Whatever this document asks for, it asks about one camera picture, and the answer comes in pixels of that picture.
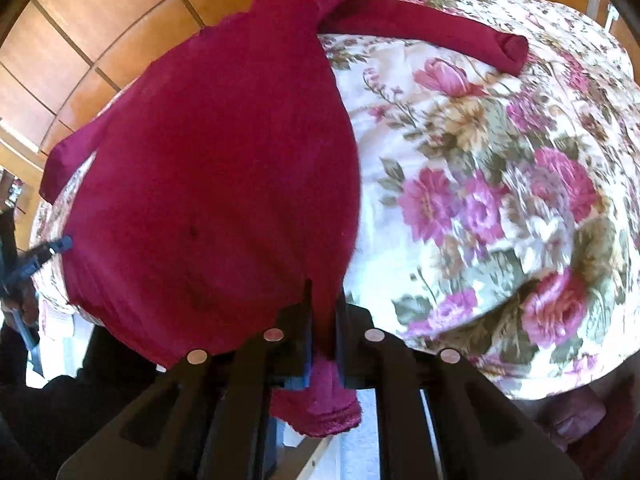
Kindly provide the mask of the person's left hand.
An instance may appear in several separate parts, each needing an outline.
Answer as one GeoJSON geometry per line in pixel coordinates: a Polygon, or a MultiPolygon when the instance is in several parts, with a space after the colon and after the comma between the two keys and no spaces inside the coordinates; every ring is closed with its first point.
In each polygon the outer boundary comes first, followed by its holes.
{"type": "Polygon", "coordinates": [[[4,322],[17,330],[14,313],[21,315],[22,321],[26,326],[35,326],[39,318],[38,300],[35,289],[25,288],[22,291],[22,300],[15,301],[11,298],[1,300],[1,311],[4,316],[4,322]]]}

